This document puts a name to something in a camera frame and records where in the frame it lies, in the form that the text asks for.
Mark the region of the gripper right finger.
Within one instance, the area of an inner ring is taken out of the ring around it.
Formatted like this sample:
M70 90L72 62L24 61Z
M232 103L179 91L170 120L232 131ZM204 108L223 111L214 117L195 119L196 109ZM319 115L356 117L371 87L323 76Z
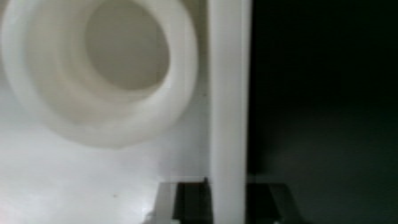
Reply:
M285 184L246 184L244 224L312 224L299 214L294 197Z

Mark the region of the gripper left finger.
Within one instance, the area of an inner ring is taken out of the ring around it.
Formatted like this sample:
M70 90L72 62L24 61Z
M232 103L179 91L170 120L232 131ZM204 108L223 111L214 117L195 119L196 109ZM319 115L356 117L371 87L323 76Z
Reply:
M159 184L154 206L141 224L207 224L207 184L204 182Z

